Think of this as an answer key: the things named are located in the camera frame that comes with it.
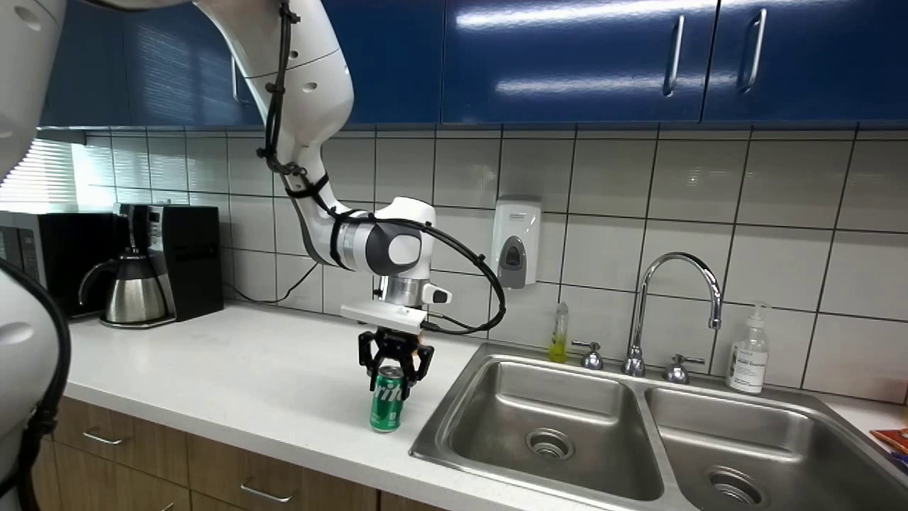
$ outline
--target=lower cabinet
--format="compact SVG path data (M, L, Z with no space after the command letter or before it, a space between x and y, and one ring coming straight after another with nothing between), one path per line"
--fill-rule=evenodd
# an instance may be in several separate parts
M33 492L41 511L432 511L77 400L58 405Z

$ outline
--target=soap bottle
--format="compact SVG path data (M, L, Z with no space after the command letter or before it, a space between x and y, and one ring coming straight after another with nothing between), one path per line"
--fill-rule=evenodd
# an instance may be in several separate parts
M546 361L552 364L566 361L566 303L565 300L559 300L559 310L555 310L555 323L546 344Z
M754 303L746 338L732 344L729 385L746 394L759 394L766 380L768 338L764 313L766 307Z

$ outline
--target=cable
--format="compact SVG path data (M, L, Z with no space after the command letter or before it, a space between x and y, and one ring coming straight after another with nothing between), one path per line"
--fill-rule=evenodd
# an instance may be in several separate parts
M33 414L27 417L13 470L0 480L0 497L4 492L17 489L23 511L37 511L39 505L37 505L33 485L30 485L30 465L37 461L39 441L57 428L57 405L58 405L58 398L63 398L63 388L67 380L67 364L70 364L70 338L67 338L64 316L58 313L57 300L39 285L33 285L26 272L19 272L17 266L10 266L3 259L0 259L0 272L4 272L27 294L33 294L37 303L44 307L44 313L51 316L54 331L57 331L57 367L54 367L51 384L47 384L44 394L39 398Z
M305 170L295 162L277 162L277 137L281 137L281 121L284 121L284 93L287 93L287 66L288 66L288 26L297 23L301 16L288 12L288 0L281 0L277 5L277 15L281 15L281 47L277 47L277 70L275 70L275 82L267 86L267 91L273 93L270 100L270 109L267 109L267 121L264 121L264 147L258 151L258 157L267 162L270 170L281 172L284 178L284 189L288 197L288 181L287 177L297 177L305 189L312 189L315 185L305 178ZM334 225L393 225L393 226L409 226L409 229L417 229L417 233L426 233L443 245L447 245L457 255L461 255L464 262L471 262L483 275L485 282L490 285L497 300L498 300L498 310L497 316L490 316L485 323L480 326L468 326L461 321L453 321L453 319L444 319L444 316L437 316L447 323L457 323L458 330L443 330L439 323L434 321L423 321L423 330L427 331L443 331L443 336L471 336L471 331L485 331L485 330L493 330L497 323L501 323L505 319L505 289L501 289L501 282L493 275L493 269L485 263L483 255L477 255L473 250L468 250L464 245L458 245L453 235L432 226L432 225L419 225L419 221L412 221L412 218L373 218L373 216L336 216L332 206L322 205L319 194L312 194L310 197L328 218L334 218Z
M249 297L246 292L240 292L234 285L224 282L224 286L229 292L234 292L239 297L249 300L249 303L284 303L312 272L315 272L318 263L312 263L291 286L287 286L287 292L275 300L258 300L258 297Z

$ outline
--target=cabinet handle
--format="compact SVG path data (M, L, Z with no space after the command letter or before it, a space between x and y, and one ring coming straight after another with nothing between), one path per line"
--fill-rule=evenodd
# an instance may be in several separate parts
M94 431L83 431L83 438L90 441L90 442L98 442L98 445L111 445L111 449L125 442L121 438L101 438L101 435L94 435Z
M267 499L267 503L275 503L275 505L288 505L291 503L291 493L270 493L270 492L253 489L246 483L240 483L239 492L253 493L253 497Z
M759 16L754 21L758 26L758 42L754 42L754 57L749 63L749 76L746 76L746 89L742 93L749 93L754 86L758 86L758 76L759 76L759 63L764 63L764 42L766 42L766 8L759 8Z
M234 67L239 67L239 63L234 63L234 57L229 55L229 97L231 97L231 103L239 103Z
M683 50L683 16L678 16L678 26L676 26L673 66L668 66L668 74L664 76L664 86L660 86L660 93L664 93L664 97L673 97L673 93L676 93L678 74L681 74L681 50Z

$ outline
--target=stainless steel sink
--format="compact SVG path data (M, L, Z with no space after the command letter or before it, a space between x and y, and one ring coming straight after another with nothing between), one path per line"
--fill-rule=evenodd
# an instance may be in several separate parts
M908 507L908 476L813 398L746 398L490 346L412 455L602 507Z

